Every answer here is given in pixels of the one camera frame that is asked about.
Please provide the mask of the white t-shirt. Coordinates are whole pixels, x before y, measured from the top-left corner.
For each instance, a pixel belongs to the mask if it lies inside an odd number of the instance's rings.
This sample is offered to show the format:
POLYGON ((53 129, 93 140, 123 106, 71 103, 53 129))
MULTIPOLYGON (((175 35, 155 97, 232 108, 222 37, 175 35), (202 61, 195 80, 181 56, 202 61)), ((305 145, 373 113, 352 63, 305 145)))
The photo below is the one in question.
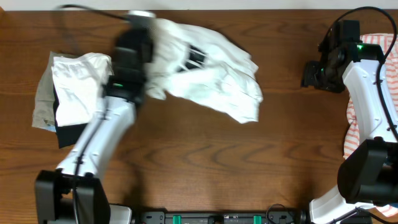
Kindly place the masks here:
POLYGON ((147 65, 146 93, 158 100, 167 94, 226 113, 244 124, 259 120, 263 96, 251 55, 211 29, 155 19, 153 61, 147 65), (190 45, 207 54, 203 68, 178 72, 190 45))

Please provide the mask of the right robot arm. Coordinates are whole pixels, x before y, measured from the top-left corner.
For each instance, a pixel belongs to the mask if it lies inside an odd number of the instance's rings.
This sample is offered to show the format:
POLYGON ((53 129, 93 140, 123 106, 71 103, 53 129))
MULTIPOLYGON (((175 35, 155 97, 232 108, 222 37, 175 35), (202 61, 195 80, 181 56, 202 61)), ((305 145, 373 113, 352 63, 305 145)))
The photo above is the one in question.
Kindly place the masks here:
POLYGON ((347 89, 359 129, 359 145, 340 165, 337 185, 310 202, 312 223, 338 223, 356 212, 397 202, 397 114, 381 74, 381 46, 358 42, 320 47, 303 84, 333 92, 347 89))

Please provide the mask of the folded black garment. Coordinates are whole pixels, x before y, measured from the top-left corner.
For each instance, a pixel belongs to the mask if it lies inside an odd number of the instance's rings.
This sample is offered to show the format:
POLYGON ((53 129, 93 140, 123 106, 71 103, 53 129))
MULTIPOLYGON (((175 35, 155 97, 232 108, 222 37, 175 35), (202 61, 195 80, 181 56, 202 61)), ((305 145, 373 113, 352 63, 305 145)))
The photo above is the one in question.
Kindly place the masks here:
POLYGON ((59 126, 57 122, 57 109, 59 106, 59 100, 56 93, 55 88, 53 88, 54 93, 54 103, 53 103, 53 113, 55 117, 55 130, 58 140, 58 147, 61 149, 63 147, 71 146, 76 144, 77 140, 79 139, 80 135, 86 128, 87 123, 85 124, 76 124, 76 125, 69 125, 69 126, 59 126))

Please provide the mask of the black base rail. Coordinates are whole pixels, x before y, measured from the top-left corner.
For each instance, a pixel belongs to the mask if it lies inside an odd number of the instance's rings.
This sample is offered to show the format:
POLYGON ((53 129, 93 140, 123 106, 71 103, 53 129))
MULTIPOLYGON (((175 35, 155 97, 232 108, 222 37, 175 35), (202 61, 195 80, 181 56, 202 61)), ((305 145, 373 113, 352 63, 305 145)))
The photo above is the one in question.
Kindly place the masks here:
POLYGON ((133 210, 120 205, 111 206, 110 223, 126 224, 308 224, 305 210, 273 205, 262 211, 178 211, 164 208, 133 210))

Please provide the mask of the folded olive garment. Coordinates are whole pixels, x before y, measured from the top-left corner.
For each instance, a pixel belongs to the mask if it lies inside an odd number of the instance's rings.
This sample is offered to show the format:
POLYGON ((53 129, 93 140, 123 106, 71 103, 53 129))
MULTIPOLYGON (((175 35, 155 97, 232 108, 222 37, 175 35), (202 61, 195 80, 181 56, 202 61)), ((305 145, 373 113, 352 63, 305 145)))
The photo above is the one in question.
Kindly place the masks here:
POLYGON ((32 114, 32 127, 43 129, 44 126, 55 125, 53 113, 54 93, 52 65, 54 57, 76 58, 75 55, 50 52, 47 67, 41 76, 35 94, 35 108, 32 114))

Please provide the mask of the folded white shirt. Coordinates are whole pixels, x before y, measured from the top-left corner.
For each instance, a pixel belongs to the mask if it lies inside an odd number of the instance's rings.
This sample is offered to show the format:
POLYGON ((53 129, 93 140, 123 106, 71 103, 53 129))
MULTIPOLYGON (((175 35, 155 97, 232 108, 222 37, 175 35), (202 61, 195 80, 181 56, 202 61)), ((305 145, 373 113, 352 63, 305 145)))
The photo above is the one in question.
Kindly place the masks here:
POLYGON ((106 54, 54 57, 52 78, 58 98, 55 112, 57 124, 71 126, 88 123, 102 107, 103 85, 112 74, 111 57, 106 54))

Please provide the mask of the red white striped shirt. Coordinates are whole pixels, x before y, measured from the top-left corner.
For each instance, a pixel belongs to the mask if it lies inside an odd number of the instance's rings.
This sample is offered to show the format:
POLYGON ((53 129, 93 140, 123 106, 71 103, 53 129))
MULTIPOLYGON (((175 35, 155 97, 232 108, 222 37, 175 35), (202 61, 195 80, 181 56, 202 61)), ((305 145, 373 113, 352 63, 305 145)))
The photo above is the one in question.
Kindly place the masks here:
MULTIPOLYGON (((393 34, 365 34, 360 40, 365 44, 377 44, 386 53, 393 44, 386 62, 381 68, 380 80, 382 95, 394 124, 397 124, 397 41, 393 34)), ((343 152, 349 158, 359 145, 366 139, 382 137, 387 142, 396 142, 396 138, 388 130, 389 125, 381 106, 376 86, 376 70, 379 62, 365 65, 349 65, 349 71, 343 75, 348 85, 349 102, 346 117, 349 129, 346 133, 343 152)))

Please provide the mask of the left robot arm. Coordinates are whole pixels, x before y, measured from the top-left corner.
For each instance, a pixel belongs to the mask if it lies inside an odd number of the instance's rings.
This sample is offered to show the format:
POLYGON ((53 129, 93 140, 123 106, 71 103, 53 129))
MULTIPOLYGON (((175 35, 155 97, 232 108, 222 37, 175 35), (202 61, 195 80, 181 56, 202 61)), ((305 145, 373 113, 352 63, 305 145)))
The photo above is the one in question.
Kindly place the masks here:
POLYGON ((69 155, 35 180, 39 223, 138 223, 132 209, 110 204, 101 180, 116 146, 136 120, 144 101, 144 67, 153 56, 155 19, 129 16, 131 29, 117 39, 113 74, 104 86, 105 106, 88 123, 69 155))

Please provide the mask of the light blue folded garment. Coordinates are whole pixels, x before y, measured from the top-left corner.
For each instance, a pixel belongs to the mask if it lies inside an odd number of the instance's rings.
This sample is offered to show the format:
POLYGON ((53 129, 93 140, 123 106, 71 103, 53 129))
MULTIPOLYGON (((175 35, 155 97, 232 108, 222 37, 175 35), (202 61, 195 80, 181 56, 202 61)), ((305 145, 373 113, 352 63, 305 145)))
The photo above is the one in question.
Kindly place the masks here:
POLYGON ((51 131, 53 133, 56 132, 56 128, 53 125, 49 125, 49 126, 44 126, 43 129, 47 130, 47 131, 51 131))

